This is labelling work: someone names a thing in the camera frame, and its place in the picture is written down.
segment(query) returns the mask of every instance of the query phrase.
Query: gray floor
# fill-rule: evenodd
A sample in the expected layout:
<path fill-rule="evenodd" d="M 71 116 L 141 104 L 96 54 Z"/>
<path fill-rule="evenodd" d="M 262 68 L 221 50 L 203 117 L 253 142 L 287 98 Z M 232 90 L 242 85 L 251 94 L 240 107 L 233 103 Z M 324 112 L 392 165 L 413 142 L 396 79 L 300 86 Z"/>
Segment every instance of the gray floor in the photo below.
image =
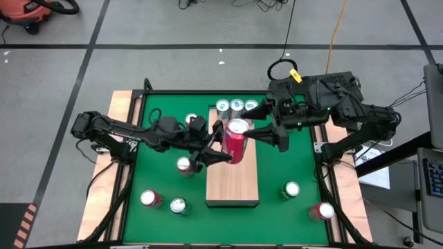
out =
<path fill-rule="evenodd" d="M 408 2 L 428 44 L 442 45 L 443 1 Z M 53 15 L 37 36 L 12 27 L 5 34 L 8 44 L 88 44 L 104 0 L 78 3 L 80 15 Z M 341 0 L 298 0 L 289 43 L 328 44 L 341 4 Z M 290 4 L 280 12 L 263 13 L 255 5 L 233 7 L 230 0 L 207 0 L 184 11 L 178 9 L 176 0 L 110 0 L 97 44 L 283 44 L 290 14 Z M 400 1 L 352 0 L 336 44 L 419 45 L 419 40 Z M 0 202 L 33 201 L 85 52 L 0 48 Z M 113 91 L 139 89 L 144 77 L 155 89 L 265 89 L 267 67 L 281 52 L 96 49 L 68 128 L 79 112 L 106 113 Z M 297 61 L 302 75 L 325 71 L 326 50 L 288 50 L 287 54 Z M 443 51 L 432 54 L 443 62 Z M 422 81 L 422 67 L 427 63 L 422 50 L 335 50 L 329 71 L 352 71 L 361 79 L 365 103 L 389 105 Z M 275 76 L 286 76 L 288 70 L 281 66 Z M 403 122 L 393 147 L 428 130 L 424 96 L 397 110 L 403 114 Z M 28 247 L 73 243 L 77 238 L 93 165 L 79 155 L 74 144 L 67 130 Z M 409 213 L 385 208 L 411 223 Z M 376 242 L 401 246 L 402 238 L 410 234 L 373 207 L 367 206 L 367 212 Z M 427 234 L 443 241 L 440 234 Z M 436 247 L 427 241 L 421 246 Z"/>

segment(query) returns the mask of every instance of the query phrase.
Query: green table surface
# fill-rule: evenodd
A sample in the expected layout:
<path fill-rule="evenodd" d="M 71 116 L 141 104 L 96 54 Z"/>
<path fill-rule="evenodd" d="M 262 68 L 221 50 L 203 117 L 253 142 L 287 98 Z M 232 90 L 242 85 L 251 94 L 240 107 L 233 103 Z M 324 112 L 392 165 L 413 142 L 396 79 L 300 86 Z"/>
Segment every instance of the green table surface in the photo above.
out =
<path fill-rule="evenodd" d="M 153 108 L 163 116 L 175 116 L 184 122 L 188 113 L 208 118 L 209 109 L 220 99 L 261 101 L 263 95 L 149 95 L 143 118 Z M 256 127 L 269 124 L 256 121 Z M 260 204 L 256 208 L 208 208 L 206 170 L 190 178 L 182 177 L 176 161 L 189 156 L 186 151 L 171 149 L 158 153 L 140 145 L 134 182 L 129 201 L 124 243 L 215 243 L 215 244 L 327 244 L 324 222 L 312 221 L 307 211 L 320 202 L 318 183 L 314 178 L 314 152 L 308 129 L 290 133 L 289 150 L 256 143 L 257 177 Z M 300 186 L 295 199 L 283 201 L 279 188 L 287 181 Z M 143 191 L 153 189 L 163 196 L 159 209 L 145 207 L 140 201 Z M 188 216 L 170 211 L 170 202 L 185 198 L 192 206 Z"/>

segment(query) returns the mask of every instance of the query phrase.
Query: orange cord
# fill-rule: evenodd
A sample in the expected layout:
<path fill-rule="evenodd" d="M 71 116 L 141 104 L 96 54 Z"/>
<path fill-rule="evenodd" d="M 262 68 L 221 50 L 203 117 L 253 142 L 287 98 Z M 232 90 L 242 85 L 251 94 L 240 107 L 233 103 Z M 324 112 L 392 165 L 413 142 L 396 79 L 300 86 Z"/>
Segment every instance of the orange cord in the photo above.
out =
<path fill-rule="evenodd" d="M 341 8 L 341 12 L 340 12 L 340 15 L 338 16 L 334 32 L 332 33 L 331 44 L 329 45 L 329 50 L 327 52 L 326 74 L 327 74 L 327 70 L 329 69 L 329 62 L 331 61 L 332 44 L 334 43 L 335 34 L 338 31 L 338 27 L 340 26 L 341 17 L 343 16 L 343 13 L 345 12 L 346 4 L 347 4 L 347 0 L 343 0 L 343 7 Z"/>

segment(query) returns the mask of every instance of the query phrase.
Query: can lid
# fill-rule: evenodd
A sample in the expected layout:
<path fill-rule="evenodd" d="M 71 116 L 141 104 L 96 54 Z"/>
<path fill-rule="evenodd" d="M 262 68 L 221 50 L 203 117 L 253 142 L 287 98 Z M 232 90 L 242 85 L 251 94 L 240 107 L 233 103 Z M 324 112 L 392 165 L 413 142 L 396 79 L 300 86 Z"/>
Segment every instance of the can lid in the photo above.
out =
<path fill-rule="evenodd" d="M 181 170 L 189 169 L 190 166 L 191 166 L 191 162 L 189 161 L 189 159 L 187 157 L 180 157 L 177 160 L 177 167 Z"/>
<path fill-rule="evenodd" d="M 215 108 L 219 111 L 227 111 L 229 110 L 229 102 L 228 100 L 219 100 L 215 104 Z"/>
<path fill-rule="evenodd" d="M 186 115 L 185 122 L 187 122 L 187 123 L 191 122 L 191 117 L 196 118 L 196 117 L 197 117 L 197 114 L 195 114 L 195 113 L 189 113 L 188 115 Z"/>
<path fill-rule="evenodd" d="M 286 184 L 286 193 L 290 196 L 297 196 L 300 193 L 300 187 L 296 182 L 288 182 Z"/>
<path fill-rule="evenodd" d="M 242 100 L 235 99 L 230 102 L 230 108 L 234 111 L 241 111 L 244 108 L 244 103 Z"/>
<path fill-rule="evenodd" d="M 173 211 L 175 213 L 180 213 L 180 212 L 184 211 L 185 208 L 186 208 L 186 202 L 183 198 L 175 198 L 171 202 L 171 211 Z"/>
<path fill-rule="evenodd" d="M 254 109 L 255 107 L 258 107 L 258 103 L 255 100 L 248 100 L 246 101 L 246 103 L 244 104 L 244 108 L 245 110 L 249 111 L 251 109 Z"/>
<path fill-rule="evenodd" d="M 332 218 L 335 214 L 334 208 L 329 203 L 321 203 L 319 211 L 320 214 L 326 219 Z"/>
<path fill-rule="evenodd" d="M 155 194 L 152 190 L 146 190 L 144 191 L 140 196 L 140 201 L 144 205 L 150 205 L 155 200 Z"/>
<path fill-rule="evenodd" d="M 248 122 L 243 119 L 235 118 L 228 123 L 228 128 L 230 131 L 236 134 L 243 134 L 249 129 Z"/>

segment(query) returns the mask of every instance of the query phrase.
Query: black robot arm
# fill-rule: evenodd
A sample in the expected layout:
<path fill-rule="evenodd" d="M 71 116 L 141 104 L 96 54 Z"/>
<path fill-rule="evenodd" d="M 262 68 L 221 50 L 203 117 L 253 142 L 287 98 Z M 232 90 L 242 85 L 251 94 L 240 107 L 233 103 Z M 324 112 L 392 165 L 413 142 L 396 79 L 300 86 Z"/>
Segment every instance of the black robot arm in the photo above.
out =
<path fill-rule="evenodd" d="M 360 122 L 361 128 L 352 135 L 335 143 L 326 143 L 321 147 L 322 163 L 331 163 L 340 159 L 343 153 L 369 140 L 388 140 L 395 135 L 401 122 L 400 115 L 392 107 L 377 107 L 361 104 L 361 93 L 355 93 L 341 84 L 327 83 L 323 80 L 310 80 L 304 77 L 302 84 L 307 95 L 304 101 L 297 101 L 288 86 L 294 79 L 270 89 L 271 92 L 258 107 L 243 113 L 243 118 L 266 120 L 271 117 L 271 124 L 264 128 L 246 131 L 245 136 L 277 145 L 280 151 L 289 148 L 288 129 L 301 130 L 325 124 L 329 117 L 335 125 L 350 128 Z"/>
<path fill-rule="evenodd" d="M 222 142 L 223 124 L 216 121 L 213 132 L 208 133 L 208 124 L 204 117 L 191 119 L 184 127 L 175 117 L 160 117 L 152 122 L 151 127 L 142 128 L 126 122 L 111 119 L 97 111 L 78 114 L 71 134 L 80 140 L 90 140 L 107 148 L 113 161 L 129 164 L 132 162 L 133 147 L 128 142 L 119 142 L 110 135 L 143 142 L 149 148 L 165 152 L 169 148 L 187 150 L 191 153 L 190 162 L 195 172 L 200 172 L 203 165 L 227 161 L 231 156 L 211 149 L 214 142 Z"/>

